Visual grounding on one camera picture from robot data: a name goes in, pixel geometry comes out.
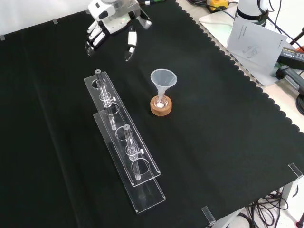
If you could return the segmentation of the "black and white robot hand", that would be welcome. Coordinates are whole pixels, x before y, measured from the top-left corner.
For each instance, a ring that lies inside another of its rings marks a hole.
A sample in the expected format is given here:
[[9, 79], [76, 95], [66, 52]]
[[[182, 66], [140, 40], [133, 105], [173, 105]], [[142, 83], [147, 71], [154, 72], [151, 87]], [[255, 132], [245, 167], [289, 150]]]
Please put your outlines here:
[[93, 55], [110, 37], [128, 29], [125, 61], [129, 61], [137, 46], [137, 31], [132, 25], [138, 20], [144, 29], [149, 29], [152, 21], [142, 6], [154, 4], [153, 0], [93, 0], [88, 11], [94, 22], [88, 27], [85, 49], [89, 56]]

